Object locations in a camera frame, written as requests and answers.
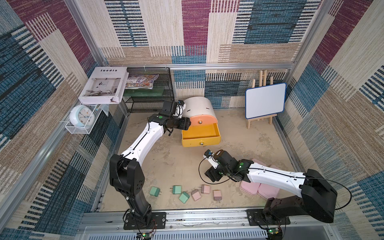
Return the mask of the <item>white Inedia box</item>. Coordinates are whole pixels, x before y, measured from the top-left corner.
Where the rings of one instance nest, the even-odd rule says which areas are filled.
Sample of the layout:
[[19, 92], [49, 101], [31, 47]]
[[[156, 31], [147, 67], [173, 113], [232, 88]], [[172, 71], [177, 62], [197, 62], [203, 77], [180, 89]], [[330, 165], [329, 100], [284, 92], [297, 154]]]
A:
[[122, 101], [129, 73], [126, 67], [96, 67], [79, 95], [83, 105], [114, 105]]

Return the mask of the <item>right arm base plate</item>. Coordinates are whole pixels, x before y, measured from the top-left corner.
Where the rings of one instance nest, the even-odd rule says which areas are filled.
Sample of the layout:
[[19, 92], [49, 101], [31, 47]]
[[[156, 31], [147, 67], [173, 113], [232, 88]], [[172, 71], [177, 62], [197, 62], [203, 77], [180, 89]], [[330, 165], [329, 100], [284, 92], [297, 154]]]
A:
[[250, 226], [272, 226], [272, 225], [290, 225], [288, 217], [279, 220], [278, 218], [264, 214], [262, 209], [247, 209], [247, 219]]

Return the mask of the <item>yellow drawer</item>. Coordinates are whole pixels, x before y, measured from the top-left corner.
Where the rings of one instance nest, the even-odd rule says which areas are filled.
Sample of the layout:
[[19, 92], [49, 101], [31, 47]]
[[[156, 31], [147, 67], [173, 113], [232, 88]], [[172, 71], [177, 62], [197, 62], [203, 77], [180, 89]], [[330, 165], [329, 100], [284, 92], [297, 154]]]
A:
[[183, 147], [199, 147], [218, 145], [221, 134], [218, 124], [190, 126], [187, 131], [182, 131]]

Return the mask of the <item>pink plug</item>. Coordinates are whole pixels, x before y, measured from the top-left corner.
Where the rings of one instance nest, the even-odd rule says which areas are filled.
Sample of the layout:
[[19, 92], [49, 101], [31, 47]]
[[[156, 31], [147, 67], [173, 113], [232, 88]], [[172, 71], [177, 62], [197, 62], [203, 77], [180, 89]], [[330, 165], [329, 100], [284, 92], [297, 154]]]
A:
[[201, 193], [202, 194], [210, 194], [211, 187], [209, 185], [202, 185], [201, 186]]
[[222, 192], [220, 190], [213, 190], [213, 197], [215, 201], [221, 201], [223, 199]]
[[198, 190], [193, 190], [191, 192], [191, 196], [192, 196], [194, 201], [198, 201], [202, 198], [201, 193]]

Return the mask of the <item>green plug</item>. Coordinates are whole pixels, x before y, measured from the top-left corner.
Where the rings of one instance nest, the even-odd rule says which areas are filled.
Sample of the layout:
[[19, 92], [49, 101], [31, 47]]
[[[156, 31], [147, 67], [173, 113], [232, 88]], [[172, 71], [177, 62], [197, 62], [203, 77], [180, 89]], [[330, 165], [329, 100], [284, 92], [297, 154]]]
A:
[[172, 187], [172, 194], [173, 195], [180, 195], [182, 193], [182, 186], [180, 185], [174, 185]]
[[179, 200], [185, 204], [190, 198], [190, 195], [187, 192], [182, 192], [181, 195], [179, 196]]
[[160, 195], [160, 188], [158, 187], [151, 187], [150, 189], [150, 195], [153, 196], [153, 197], [158, 197]]

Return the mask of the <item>pink case left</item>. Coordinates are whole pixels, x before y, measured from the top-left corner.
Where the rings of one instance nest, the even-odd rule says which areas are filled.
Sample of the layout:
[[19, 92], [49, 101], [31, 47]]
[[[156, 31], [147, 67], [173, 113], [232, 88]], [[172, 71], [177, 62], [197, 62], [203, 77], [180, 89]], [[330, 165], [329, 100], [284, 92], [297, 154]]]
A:
[[257, 195], [258, 191], [259, 191], [259, 188], [261, 186], [261, 183], [248, 183], [248, 182], [245, 182], [245, 181], [242, 181], [240, 183], [240, 189], [249, 194], [249, 195]]

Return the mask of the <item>white round drawer cabinet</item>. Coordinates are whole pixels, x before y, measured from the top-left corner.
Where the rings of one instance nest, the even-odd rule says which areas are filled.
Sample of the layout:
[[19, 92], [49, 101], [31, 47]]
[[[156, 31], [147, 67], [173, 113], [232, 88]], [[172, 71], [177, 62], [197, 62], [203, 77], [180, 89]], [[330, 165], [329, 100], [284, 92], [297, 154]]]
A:
[[214, 108], [209, 99], [205, 97], [191, 97], [184, 100], [186, 108], [183, 111], [183, 117], [195, 117], [200, 115], [209, 115], [215, 117]]

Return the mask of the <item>pink case right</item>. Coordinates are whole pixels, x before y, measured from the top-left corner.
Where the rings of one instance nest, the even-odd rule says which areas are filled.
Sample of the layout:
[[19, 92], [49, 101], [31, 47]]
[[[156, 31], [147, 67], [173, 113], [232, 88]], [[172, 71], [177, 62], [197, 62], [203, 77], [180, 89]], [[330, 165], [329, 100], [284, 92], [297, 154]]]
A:
[[263, 199], [268, 200], [270, 198], [277, 198], [279, 191], [279, 188], [267, 184], [260, 184], [257, 194]]

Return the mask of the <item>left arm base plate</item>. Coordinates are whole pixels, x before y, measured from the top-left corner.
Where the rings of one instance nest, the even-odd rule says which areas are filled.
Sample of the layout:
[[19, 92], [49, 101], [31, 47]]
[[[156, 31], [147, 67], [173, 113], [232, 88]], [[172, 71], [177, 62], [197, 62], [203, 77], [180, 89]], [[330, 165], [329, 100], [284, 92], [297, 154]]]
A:
[[130, 210], [124, 215], [124, 230], [158, 230], [166, 227], [167, 213], [152, 212], [140, 217]]

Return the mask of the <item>pink case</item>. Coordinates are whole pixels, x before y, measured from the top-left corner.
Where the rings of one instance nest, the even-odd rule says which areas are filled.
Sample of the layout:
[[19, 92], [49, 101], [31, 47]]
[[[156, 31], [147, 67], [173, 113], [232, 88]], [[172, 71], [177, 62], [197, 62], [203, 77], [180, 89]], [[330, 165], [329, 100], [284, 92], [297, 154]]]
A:
[[259, 191], [259, 188], [261, 186], [261, 183], [248, 183], [248, 182], [245, 182], [245, 181], [242, 181], [240, 183], [240, 189], [249, 194], [249, 195], [257, 195], [258, 191]]
[[260, 184], [257, 194], [263, 199], [268, 200], [270, 198], [277, 198], [279, 191], [279, 188], [267, 184]]

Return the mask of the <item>white alarm clock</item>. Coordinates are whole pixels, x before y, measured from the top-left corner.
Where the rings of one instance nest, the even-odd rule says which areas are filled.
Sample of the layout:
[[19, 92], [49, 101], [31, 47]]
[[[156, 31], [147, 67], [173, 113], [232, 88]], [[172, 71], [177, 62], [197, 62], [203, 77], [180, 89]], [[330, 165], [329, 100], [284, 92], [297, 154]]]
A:
[[89, 127], [95, 119], [93, 110], [84, 105], [77, 105], [70, 112], [70, 122], [75, 127]]

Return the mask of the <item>white board on easel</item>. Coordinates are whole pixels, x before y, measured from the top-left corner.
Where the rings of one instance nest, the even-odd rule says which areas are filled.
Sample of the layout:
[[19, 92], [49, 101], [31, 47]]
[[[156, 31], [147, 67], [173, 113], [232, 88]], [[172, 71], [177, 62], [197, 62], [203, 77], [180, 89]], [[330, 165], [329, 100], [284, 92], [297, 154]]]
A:
[[245, 92], [245, 117], [248, 129], [251, 127], [252, 121], [267, 119], [272, 125], [273, 118], [285, 109], [287, 84], [274, 84], [273, 76], [269, 78], [269, 85], [267, 85], [267, 80], [267, 71], [261, 70], [259, 86], [256, 87], [256, 81], [253, 80], [252, 87]]

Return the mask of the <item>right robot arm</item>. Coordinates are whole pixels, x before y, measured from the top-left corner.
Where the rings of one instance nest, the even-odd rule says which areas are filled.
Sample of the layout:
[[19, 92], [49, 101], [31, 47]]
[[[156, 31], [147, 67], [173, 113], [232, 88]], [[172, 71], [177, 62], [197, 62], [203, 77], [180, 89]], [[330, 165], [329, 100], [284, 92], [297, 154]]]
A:
[[260, 165], [251, 160], [225, 163], [208, 157], [211, 164], [205, 175], [217, 182], [229, 177], [235, 182], [260, 183], [292, 194], [291, 197], [270, 198], [264, 208], [265, 217], [283, 219], [290, 216], [308, 215], [323, 222], [333, 223], [336, 210], [337, 191], [319, 172], [309, 169], [305, 173], [287, 172]]

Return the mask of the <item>colourful picture book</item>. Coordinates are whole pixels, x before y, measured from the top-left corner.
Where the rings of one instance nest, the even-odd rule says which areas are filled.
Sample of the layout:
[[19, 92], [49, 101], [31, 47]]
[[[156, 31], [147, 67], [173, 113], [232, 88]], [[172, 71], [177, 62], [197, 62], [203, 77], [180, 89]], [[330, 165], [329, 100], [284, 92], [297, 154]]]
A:
[[152, 90], [154, 82], [160, 75], [129, 75], [125, 89], [147, 89]]

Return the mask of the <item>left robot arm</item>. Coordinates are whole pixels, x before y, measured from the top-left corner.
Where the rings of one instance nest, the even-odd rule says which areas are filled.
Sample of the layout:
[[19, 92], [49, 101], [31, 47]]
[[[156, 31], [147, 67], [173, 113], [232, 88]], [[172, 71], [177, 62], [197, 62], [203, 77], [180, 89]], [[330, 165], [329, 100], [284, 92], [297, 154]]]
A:
[[142, 190], [145, 183], [143, 161], [164, 133], [171, 134], [174, 129], [186, 131], [190, 126], [187, 117], [153, 114], [133, 144], [120, 155], [114, 154], [110, 158], [110, 185], [125, 197], [131, 210], [129, 216], [142, 228], [153, 221], [152, 207]]

